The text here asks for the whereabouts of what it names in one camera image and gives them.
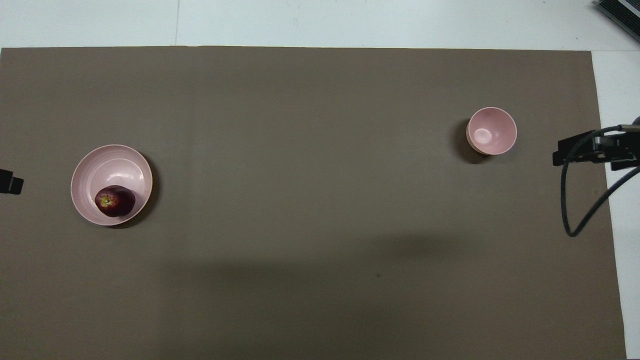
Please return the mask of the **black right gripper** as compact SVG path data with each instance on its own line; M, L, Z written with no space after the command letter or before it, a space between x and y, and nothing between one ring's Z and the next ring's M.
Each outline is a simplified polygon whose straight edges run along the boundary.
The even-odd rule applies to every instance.
M571 149L595 131L566 137L558 141L558 150L552 153L552 165L560 167L569 159L569 163L609 163L612 171L638 167L640 165L640 130L619 129L618 132L618 134L602 134L595 137L595 145L592 138L588 139L578 146L572 156L570 156Z

